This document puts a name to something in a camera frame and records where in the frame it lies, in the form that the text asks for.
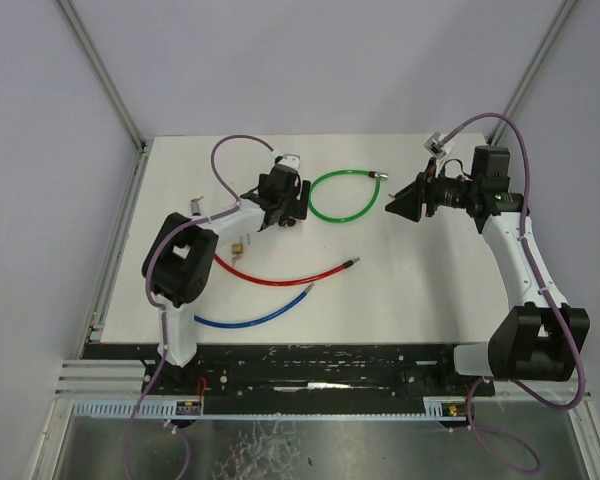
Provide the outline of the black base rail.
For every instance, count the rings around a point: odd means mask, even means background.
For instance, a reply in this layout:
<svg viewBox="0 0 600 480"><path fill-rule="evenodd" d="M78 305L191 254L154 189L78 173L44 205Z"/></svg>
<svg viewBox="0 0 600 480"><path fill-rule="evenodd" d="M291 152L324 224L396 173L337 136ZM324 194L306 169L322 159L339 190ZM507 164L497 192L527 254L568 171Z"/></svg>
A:
<svg viewBox="0 0 600 480"><path fill-rule="evenodd" d="M475 379L458 374L451 344L202 344L184 367L145 360L150 392L225 396L317 383L389 395L464 396Z"/></svg>

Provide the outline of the left aluminium frame post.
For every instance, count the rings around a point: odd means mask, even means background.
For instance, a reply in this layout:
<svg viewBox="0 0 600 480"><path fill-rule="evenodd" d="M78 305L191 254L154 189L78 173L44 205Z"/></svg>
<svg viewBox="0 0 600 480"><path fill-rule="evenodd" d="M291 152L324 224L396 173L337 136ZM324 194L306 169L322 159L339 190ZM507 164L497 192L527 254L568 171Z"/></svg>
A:
<svg viewBox="0 0 600 480"><path fill-rule="evenodd" d="M133 119L74 3L70 0L55 0L54 4L74 36L129 141L136 150L143 151L147 140Z"/></svg>

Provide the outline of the aluminium frame post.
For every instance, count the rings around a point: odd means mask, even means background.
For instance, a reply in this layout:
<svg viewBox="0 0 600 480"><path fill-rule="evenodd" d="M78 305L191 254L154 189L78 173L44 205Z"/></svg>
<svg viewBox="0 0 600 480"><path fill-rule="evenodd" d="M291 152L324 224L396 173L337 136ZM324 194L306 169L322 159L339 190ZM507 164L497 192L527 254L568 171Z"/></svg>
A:
<svg viewBox="0 0 600 480"><path fill-rule="evenodd" d="M129 141L136 150L143 151L147 140L133 119L74 3L70 0L55 0L54 4L74 36Z"/></svg>
<svg viewBox="0 0 600 480"><path fill-rule="evenodd" d="M512 94L510 95L509 100L502 112L503 115L513 120L514 117L519 113L527 95L530 93L535 81L539 78L546 61L549 59L555 44L559 40L562 32L568 25L579 5L579 0L563 0L560 2L558 9L552 17Z"/></svg>

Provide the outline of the green cable lock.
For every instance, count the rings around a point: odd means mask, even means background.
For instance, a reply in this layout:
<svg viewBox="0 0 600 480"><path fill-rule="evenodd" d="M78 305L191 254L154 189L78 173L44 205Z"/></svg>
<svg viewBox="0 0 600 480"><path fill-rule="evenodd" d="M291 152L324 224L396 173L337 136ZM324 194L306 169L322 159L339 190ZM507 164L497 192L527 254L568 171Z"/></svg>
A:
<svg viewBox="0 0 600 480"><path fill-rule="evenodd" d="M325 173L312 184L310 212L331 224L355 222L369 214L389 175L364 169L341 169Z"/></svg>

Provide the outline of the orange padlock with keys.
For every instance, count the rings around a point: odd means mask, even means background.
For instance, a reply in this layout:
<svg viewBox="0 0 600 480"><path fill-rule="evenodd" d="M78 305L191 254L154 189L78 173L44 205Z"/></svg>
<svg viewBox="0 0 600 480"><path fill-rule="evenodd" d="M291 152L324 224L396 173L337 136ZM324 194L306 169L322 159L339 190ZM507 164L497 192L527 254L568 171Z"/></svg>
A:
<svg viewBox="0 0 600 480"><path fill-rule="evenodd" d="M291 228L295 226L297 220L292 217L285 217L279 220L278 225L283 228Z"/></svg>

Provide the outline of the brass padlock with key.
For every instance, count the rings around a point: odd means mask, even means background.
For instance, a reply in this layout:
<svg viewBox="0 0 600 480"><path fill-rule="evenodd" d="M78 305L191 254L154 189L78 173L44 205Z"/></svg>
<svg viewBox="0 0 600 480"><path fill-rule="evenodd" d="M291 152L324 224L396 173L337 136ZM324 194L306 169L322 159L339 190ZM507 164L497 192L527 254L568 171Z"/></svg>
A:
<svg viewBox="0 0 600 480"><path fill-rule="evenodd" d="M246 247L251 243L250 235L241 235L239 239L231 245L231 266L236 267L237 262L244 256Z"/></svg>

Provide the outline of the right aluminium frame post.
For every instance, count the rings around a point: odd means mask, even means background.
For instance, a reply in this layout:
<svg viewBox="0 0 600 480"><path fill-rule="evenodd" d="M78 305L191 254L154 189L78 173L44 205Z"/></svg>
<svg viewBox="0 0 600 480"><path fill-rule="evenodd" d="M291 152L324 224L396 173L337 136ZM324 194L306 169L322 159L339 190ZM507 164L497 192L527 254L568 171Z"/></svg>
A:
<svg viewBox="0 0 600 480"><path fill-rule="evenodd" d="M539 78L546 61L549 59L555 44L559 40L562 32L568 25L579 5L579 0L563 0L560 2L558 9L552 17L512 94L510 95L509 100L502 112L503 115L513 120L514 117L519 113L527 95L530 93L535 81Z"/></svg>

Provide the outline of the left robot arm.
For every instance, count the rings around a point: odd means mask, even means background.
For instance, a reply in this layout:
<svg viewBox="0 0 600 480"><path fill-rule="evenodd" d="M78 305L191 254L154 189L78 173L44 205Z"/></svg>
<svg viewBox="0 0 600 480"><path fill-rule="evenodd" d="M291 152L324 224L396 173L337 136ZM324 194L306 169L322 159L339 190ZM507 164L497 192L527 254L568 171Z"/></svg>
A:
<svg viewBox="0 0 600 480"><path fill-rule="evenodd" d="M164 382L175 393L188 394L198 385L199 371L189 364L197 353L194 314L216 250L241 236L305 220L310 189L296 169L278 165L225 211L191 218L174 212L164 220L142 275L147 299L160 315L158 351L170 364Z"/></svg>

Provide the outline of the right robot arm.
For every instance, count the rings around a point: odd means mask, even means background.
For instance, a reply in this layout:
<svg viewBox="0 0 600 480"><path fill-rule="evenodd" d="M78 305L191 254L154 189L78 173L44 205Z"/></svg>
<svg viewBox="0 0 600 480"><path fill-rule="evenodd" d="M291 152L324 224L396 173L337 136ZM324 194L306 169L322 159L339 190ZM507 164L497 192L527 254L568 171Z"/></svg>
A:
<svg viewBox="0 0 600 480"><path fill-rule="evenodd" d="M441 207L464 211L491 249L505 286L509 313L491 338L456 346L454 360L436 369L437 385L447 394L462 392L472 376L567 381L590 327L586 310L570 306L550 278L524 197L509 190L509 162L508 149L478 146L470 174L451 178L431 158L385 207L413 222Z"/></svg>

